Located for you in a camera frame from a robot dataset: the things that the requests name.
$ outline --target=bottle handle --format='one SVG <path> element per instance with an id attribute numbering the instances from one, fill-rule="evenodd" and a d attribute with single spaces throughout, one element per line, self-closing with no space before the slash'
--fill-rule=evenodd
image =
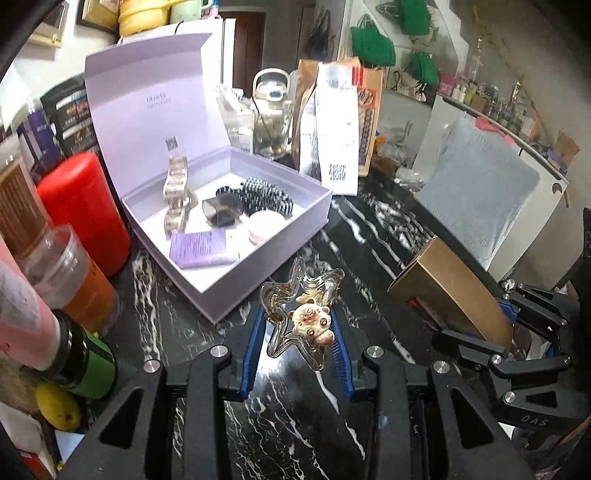
<path id="1" fill-rule="evenodd" d="M 290 76 L 289 74 L 285 71 L 285 70 L 281 70 L 281 69 L 263 69 L 261 70 L 259 73 L 257 73 L 255 75 L 254 80 L 252 81 L 252 95 L 254 96 L 254 92 L 256 91 L 256 86 L 258 83 L 258 80 L 263 76 L 266 75 L 267 73 L 278 73 L 280 75 L 283 75 L 285 77 L 285 84 L 287 85 L 287 91 L 290 91 Z"/>

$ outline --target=barcode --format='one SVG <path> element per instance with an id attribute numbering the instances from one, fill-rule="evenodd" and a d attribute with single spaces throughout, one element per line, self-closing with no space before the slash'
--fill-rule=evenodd
<path id="1" fill-rule="evenodd" d="M 345 165 L 330 164 L 329 167 L 330 181 L 344 181 L 345 179 Z"/>
<path id="2" fill-rule="evenodd" d="M 170 137 L 166 139 L 166 148 L 168 148 L 169 152 L 172 150 L 176 150 L 178 148 L 177 137 Z"/>

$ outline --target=pink bottle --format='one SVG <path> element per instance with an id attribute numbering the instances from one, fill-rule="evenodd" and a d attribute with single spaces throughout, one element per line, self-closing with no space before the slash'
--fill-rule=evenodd
<path id="1" fill-rule="evenodd" d="M 56 358 L 60 325 L 0 236 L 0 351 L 39 371 Z"/>

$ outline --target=wooden door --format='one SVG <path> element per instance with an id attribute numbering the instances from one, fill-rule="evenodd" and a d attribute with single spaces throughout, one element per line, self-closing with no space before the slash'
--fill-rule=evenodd
<path id="1" fill-rule="evenodd" d="M 252 81 L 262 69 L 265 34 L 264 12 L 220 12 L 223 18 L 236 19 L 234 36 L 234 87 L 252 96 Z"/>

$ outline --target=box lid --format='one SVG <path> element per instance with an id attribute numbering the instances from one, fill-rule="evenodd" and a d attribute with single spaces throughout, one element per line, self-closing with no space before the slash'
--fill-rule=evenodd
<path id="1" fill-rule="evenodd" d="M 150 38 L 86 57 L 96 137 L 119 197 L 165 175 L 171 155 L 191 161 L 230 145 L 215 94 L 203 86 L 208 37 Z"/>

